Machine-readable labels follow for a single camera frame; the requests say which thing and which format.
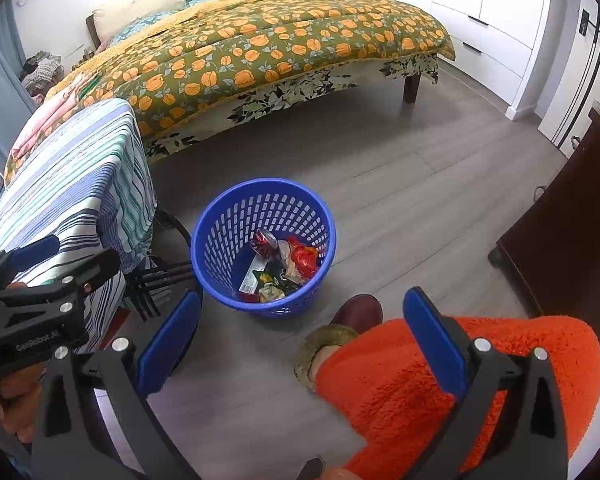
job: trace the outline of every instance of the human hand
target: human hand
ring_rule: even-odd
[[[8,288],[21,286],[26,285],[12,283]],[[0,404],[0,423],[4,431],[17,434],[23,443],[31,442],[33,437],[33,422],[42,391],[39,380],[44,369],[45,364],[38,363],[0,378],[1,396],[14,399],[7,409]]]

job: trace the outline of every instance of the gray wood floor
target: gray wood floor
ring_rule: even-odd
[[[294,479],[311,457],[335,465],[360,448],[346,421],[292,371],[302,339],[350,296],[375,294],[386,319],[401,316],[414,285],[446,314],[525,315],[487,254],[564,157],[538,122],[511,123],[449,73],[436,86],[423,79],[415,105],[401,97],[400,81],[338,92],[153,168],[159,201],[187,226],[217,193],[258,176],[310,186],[336,218],[336,257],[311,311],[265,320],[207,297],[185,362],[150,397],[205,480]],[[137,466],[106,396],[100,401],[123,459]]]

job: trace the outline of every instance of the leg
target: leg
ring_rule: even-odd
[[[593,331],[569,317],[457,318],[471,338],[526,355],[542,345],[554,366],[567,423],[569,455],[576,449],[600,394],[600,345]],[[325,349],[314,372],[317,393],[347,417],[366,446],[345,468],[365,480],[398,480],[413,465],[452,408],[427,368],[403,320],[369,330],[339,349]],[[496,395],[464,468],[482,459],[504,394]]]
[[[402,100],[412,105],[416,102],[418,96],[418,86],[420,86],[420,74],[410,75],[404,78],[404,92],[402,94]]]
[[[315,391],[315,378],[322,364],[358,335],[382,323],[382,306],[369,294],[350,298],[331,323],[311,332],[302,345],[294,374],[301,384]]]
[[[491,252],[488,254],[487,259],[493,267],[498,269],[502,266],[502,261],[504,259],[504,256],[502,255],[502,252],[500,251],[499,248],[494,247],[491,250]]]

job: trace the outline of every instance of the pink blanket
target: pink blanket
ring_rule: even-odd
[[[75,80],[62,92],[54,95],[49,101],[43,103],[24,125],[20,135],[11,147],[11,156],[20,158],[21,153],[27,153],[38,138],[40,131],[48,130],[65,113],[75,107],[79,91],[95,76],[90,74],[78,74]]]

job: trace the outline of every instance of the wooden furniture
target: wooden furniture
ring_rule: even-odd
[[[420,87],[420,74],[411,75],[404,78],[404,91],[402,92],[402,100],[408,105],[416,102],[418,96],[418,88]]]
[[[102,43],[100,38],[98,37],[98,31],[96,30],[96,24],[93,21],[93,14],[87,16],[84,20],[87,24],[87,30],[89,31],[89,35],[91,36],[91,41],[93,41],[93,47],[98,48]]]
[[[577,317],[600,340],[600,104],[589,117],[571,158],[489,258],[535,312]]]

